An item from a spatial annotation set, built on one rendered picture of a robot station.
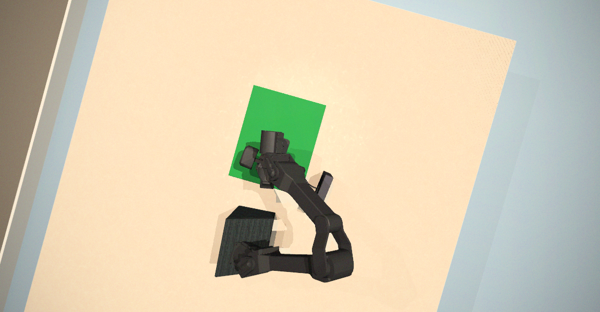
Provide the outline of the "green circuit board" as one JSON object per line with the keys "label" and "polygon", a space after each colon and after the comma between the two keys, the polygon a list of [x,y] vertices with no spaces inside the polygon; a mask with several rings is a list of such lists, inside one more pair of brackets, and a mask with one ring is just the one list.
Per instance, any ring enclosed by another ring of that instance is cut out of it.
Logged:
{"label": "green circuit board", "polygon": [[326,105],[254,85],[229,176],[260,184],[257,162],[249,169],[240,166],[240,159],[248,145],[259,149],[259,159],[261,131],[265,130],[284,133],[290,142],[287,154],[305,168],[306,178],[325,109]]}

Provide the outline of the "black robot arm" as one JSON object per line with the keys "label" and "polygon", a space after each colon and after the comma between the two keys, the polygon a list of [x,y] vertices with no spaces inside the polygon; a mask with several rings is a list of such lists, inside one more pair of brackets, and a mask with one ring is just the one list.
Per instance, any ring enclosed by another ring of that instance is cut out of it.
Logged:
{"label": "black robot arm", "polygon": [[[260,188],[273,189],[275,185],[288,193],[315,224],[312,254],[281,254],[279,246],[257,248],[251,242],[235,242],[229,265],[238,267],[241,278],[271,270],[308,273],[322,283],[348,277],[354,272],[354,256],[343,221],[308,185],[301,167],[287,154],[289,144],[282,132],[261,131]],[[338,249],[326,252],[329,233]]]}

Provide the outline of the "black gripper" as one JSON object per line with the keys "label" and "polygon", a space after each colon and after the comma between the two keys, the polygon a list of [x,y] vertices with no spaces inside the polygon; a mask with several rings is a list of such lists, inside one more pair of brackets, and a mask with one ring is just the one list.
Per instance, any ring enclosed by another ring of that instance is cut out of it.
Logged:
{"label": "black gripper", "polygon": [[[245,150],[242,154],[242,157],[240,159],[240,166],[243,166],[245,168],[249,168],[252,169],[253,163],[257,162],[256,165],[256,170],[259,167],[259,164],[262,162],[264,156],[263,154],[261,154],[261,156],[259,157],[259,159],[256,158],[257,153],[258,153],[259,149],[254,148],[250,145],[245,147]],[[300,166],[302,171],[305,173],[305,168]]]}

